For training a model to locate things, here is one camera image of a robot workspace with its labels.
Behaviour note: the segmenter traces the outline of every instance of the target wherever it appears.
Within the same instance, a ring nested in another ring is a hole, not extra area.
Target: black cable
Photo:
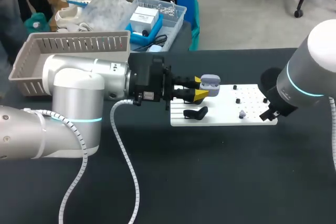
[[[148,48],[150,48],[153,45],[158,45],[158,46],[163,46],[166,41],[167,41],[167,35],[166,34],[162,34],[157,36],[154,41],[152,43],[150,43],[148,46],[145,47],[139,47],[137,49],[134,49],[133,51],[146,51]]]

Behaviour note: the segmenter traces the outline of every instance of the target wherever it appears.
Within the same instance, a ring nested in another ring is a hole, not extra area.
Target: black tabletop
[[[213,73],[222,84],[257,83],[283,67],[294,49],[197,51],[166,55],[180,75]],[[146,60],[131,55],[131,64]],[[4,104],[51,109],[15,89]],[[65,224],[128,223],[135,201],[130,171],[104,104],[100,148],[71,194]],[[164,103],[124,105],[116,123],[140,185],[137,224],[332,223],[336,173],[328,101],[302,108],[276,126],[171,127]],[[57,223],[80,159],[0,162],[1,223]]]

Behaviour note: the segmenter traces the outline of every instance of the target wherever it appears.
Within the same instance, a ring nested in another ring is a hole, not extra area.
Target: white board
[[[172,126],[244,126],[244,125],[276,125],[278,120],[263,121],[259,116],[268,110],[269,102],[263,103],[265,96],[256,84],[220,85],[216,97],[206,97],[200,105],[185,103],[182,99],[171,101],[170,122]],[[198,121],[186,119],[183,111],[199,110],[208,107],[208,113]],[[239,112],[244,110],[246,116],[239,118]]]

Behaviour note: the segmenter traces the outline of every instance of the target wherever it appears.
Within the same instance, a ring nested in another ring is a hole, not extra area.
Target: chair wheel
[[[295,18],[301,18],[303,16],[303,10],[296,10],[294,16]]]

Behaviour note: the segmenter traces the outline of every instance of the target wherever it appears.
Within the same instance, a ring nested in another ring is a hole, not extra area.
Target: gray plastic basket
[[[163,34],[167,35],[167,41],[164,44],[162,51],[168,51],[183,25],[184,14],[186,13],[187,8],[161,0],[134,0],[132,3],[132,12],[129,15],[125,15],[125,18],[119,27],[120,30],[123,30],[127,27],[132,14],[135,12],[138,6],[158,9],[159,12],[163,14],[163,25],[157,36]],[[140,46],[131,44],[131,50],[134,50],[138,47]]]
[[[24,96],[47,95],[42,71],[50,55],[71,55],[126,62],[130,55],[130,32],[80,32],[30,34],[17,55],[9,80]]]

